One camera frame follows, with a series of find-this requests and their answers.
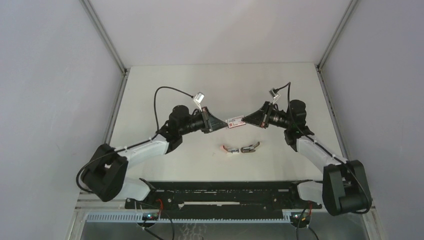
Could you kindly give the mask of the red white staple box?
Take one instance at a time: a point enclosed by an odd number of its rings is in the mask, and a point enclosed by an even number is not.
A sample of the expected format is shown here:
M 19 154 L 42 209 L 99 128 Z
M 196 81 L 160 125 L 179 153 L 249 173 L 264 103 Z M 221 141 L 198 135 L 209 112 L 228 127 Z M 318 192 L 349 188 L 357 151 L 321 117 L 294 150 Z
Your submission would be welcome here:
M 246 123 L 243 121 L 244 116 L 236 116 L 236 117 L 231 117 L 228 118 L 225 122 L 227 124 L 227 129 L 233 129 L 233 128 L 237 128 L 237 127 L 241 127 L 246 125 Z

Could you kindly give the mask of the tan stapler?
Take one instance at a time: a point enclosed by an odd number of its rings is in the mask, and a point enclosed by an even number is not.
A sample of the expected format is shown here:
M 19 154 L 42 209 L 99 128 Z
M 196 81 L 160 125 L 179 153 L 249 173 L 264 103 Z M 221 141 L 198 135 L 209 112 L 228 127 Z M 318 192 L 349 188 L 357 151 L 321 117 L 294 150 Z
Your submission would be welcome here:
M 248 145 L 248 146 L 243 146 L 240 148 L 240 152 L 241 153 L 254 153 L 256 151 L 256 148 L 260 145 L 260 142 L 256 142 L 254 144 Z

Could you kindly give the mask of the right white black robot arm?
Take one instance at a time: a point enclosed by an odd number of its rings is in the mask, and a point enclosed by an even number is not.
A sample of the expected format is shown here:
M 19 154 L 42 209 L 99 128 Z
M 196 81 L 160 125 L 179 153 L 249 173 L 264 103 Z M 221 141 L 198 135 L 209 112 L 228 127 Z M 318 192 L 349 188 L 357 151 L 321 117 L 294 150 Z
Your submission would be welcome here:
M 284 129 L 284 139 L 295 152 L 307 158 L 321 173 L 322 180 L 301 180 L 289 194 L 289 203 L 302 208 L 308 201 L 322 205 L 332 216 L 347 213 L 366 214 L 371 210 L 372 197 L 364 165 L 331 153 L 315 137 L 306 123 L 306 104 L 291 100 L 287 110 L 279 110 L 266 101 L 263 106 L 243 117 L 243 122 L 266 129 Z

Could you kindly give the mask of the pink stapler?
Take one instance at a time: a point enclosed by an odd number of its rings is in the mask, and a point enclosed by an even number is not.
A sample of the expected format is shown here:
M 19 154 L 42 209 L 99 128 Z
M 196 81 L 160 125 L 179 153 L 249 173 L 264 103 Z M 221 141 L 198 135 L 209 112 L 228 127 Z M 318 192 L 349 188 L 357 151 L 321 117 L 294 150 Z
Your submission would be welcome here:
M 228 147 L 228 146 L 222 145 L 221 148 L 223 149 L 223 151 L 226 154 L 239 154 L 240 153 L 240 149 L 236 148 L 236 147 Z

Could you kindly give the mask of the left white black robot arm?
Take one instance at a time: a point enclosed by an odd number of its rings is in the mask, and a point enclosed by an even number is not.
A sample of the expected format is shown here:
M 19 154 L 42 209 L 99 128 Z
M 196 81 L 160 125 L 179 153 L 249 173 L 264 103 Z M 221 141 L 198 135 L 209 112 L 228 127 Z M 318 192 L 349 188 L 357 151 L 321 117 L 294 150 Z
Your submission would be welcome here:
M 144 179 L 135 179 L 127 171 L 156 156 L 174 151 L 183 142 L 183 136 L 201 131 L 209 134 L 227 127 L 227 123 L 210 113 L 207 107 L 189 112 L 185 105 L 177 105 L 168 120 L 155 135 L 141 143 L 121 149 L 104 143 L 100 145 L 90 161 L 76 175 L 81 190 L 95 194 L 101 201 L 133 199 L 143 208 L 149 209 L 156 203 L 153 186 Z

